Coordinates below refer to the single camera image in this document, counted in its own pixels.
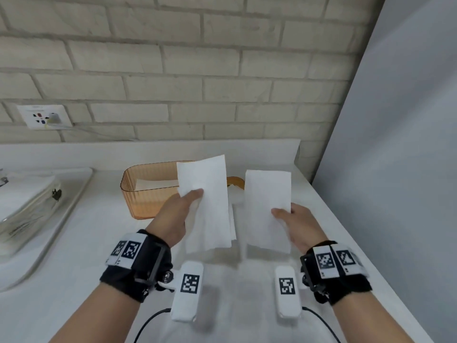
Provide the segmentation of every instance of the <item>wall socket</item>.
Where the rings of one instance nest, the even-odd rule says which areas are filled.
[[[73,127],[63,105],[16,105],[16,107],[29,129],[61,130]]]

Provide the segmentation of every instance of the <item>black cable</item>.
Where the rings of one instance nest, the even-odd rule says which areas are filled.
[[[153,319],[155,318],[157,315],[159,314],[162,314],[162,313],[169,313],[171,312],[171,308],[165,308],[165,309],[162,309],[161,311],[158,311],[157,313],[155,313],[152,317],[150,317],[149,319],[146,320],[146,322],[143,324],[143,326],[141,326],[141,329],[140,331],[138,332],[137,336],[135,337],[135,340],[134,340],[134,343],[137,343],[137,340],[138,338],[140,337],[140,334],[141,332],[143,332],[144,328],[146,327],[146,325]]]
[[[308,307],[302,307],[302,309],[303,309],[304,311],[311,312],[311,313],[313,313],[315,316],[317,316],[317,317],[325,324],[325,326],[327,326],[328,330],[331,332],[331,334],[333,335],[333,337],[335,337],[336,341],[337,341],[338,343],[341,343],[341,341],[340,341],[340,340],[338,339],[338,337],[335,335],[335,332],[333,332],[333,330],[331,329],[331,327],[325,322],[324,319],[322,319],[322,317],[321,317],[319,314],[317,314],[317,313],[316,313],[315,311],[313,311],[312,309],[309,309]]]

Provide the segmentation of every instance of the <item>hand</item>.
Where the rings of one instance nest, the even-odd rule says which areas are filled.
[[[184,220],[189,214],[189,207],[192,202],[203,196],[203,189],[189,191],[183,197],[174,194],[157,213],[153,221],[148,225],[146,231],[167,242],[171,248],[177,244],[186,234]]]
[[[316,218],[306,207],[292,203],[291,213],[273,208],[271,214],[287,224],[290,240],[302,254],[306,254],[308,249],[316,244],[328,240]]]

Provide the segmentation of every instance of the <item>person's left hand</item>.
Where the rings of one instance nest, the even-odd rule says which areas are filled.
[[[174,194],[164,203],[146,231],[163,239],[170,248],[173,247],[186,234],[184,220],[189,214],[191,203],[202,196],[203,189],[189,191],[183,197]]]

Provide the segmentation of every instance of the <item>white tray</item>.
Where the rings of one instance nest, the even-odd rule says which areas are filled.
[[[36,176],[54,175],[59,178],[62,183],[63,202],[29,242],[10,259],[0,263],[0,292],[18,285],[35,270],[81,196],[93,171],[91,168],[74,168],[21,173]]]

